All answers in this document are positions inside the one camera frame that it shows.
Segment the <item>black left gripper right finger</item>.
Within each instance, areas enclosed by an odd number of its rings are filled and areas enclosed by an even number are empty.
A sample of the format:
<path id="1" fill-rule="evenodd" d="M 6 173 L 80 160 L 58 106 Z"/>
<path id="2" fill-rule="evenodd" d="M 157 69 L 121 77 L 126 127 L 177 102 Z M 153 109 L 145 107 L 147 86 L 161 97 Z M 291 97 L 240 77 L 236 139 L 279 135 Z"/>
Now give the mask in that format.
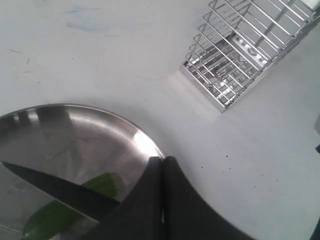
<path id="1" fill-rule="evenodd" d="M 162 205 L 167 240 L 252 239 L 198 194 L 173 156 L 163 160 Z"/>

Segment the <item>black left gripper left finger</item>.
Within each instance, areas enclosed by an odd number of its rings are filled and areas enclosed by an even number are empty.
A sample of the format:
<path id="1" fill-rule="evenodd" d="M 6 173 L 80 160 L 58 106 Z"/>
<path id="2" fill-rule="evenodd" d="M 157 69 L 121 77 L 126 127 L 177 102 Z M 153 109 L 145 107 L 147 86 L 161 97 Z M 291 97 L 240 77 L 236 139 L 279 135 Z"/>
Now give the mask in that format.
<path id="1" fill-rule="evenodd" d="M 160 240 L 163 160 L 150 157 L 127 197 L 81 240 Z"/>

